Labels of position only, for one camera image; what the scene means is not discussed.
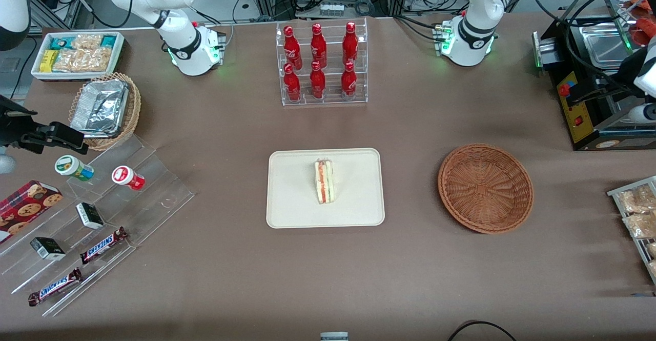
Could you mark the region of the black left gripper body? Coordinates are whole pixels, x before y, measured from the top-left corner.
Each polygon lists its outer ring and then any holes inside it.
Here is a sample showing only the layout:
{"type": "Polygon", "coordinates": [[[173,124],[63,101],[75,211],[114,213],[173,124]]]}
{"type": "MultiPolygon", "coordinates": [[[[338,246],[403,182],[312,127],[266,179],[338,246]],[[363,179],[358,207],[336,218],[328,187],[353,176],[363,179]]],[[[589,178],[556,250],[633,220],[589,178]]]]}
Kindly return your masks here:
{"type": "Polygon", "coordinates": [[[644,98],[644,91],[638,89],[633,81],[642,70],[642,65],[646,60],[646,50],[637,50],[630,56],[626,57],[621,63],[616,74],[612,75],[614,81],[623,86],[619,92],[612,96],[614,102],[619,102],[628,98],[628,96],[635,96],[637,98],[644,98]]]}

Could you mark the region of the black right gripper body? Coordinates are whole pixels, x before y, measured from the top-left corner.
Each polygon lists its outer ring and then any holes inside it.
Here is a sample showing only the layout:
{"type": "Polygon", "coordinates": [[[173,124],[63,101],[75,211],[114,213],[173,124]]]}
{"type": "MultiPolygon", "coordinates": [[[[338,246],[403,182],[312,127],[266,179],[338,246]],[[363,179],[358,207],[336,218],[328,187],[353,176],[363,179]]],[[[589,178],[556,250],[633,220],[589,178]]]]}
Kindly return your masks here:
{"type": "Polygon", "coordinates": [[[38,147],[22,141],[24,135],[36,129],[32,116],[38,112],[25,108],[6,96],[1,96],[1,146],[30,150],[38,153],[38,147]]]}

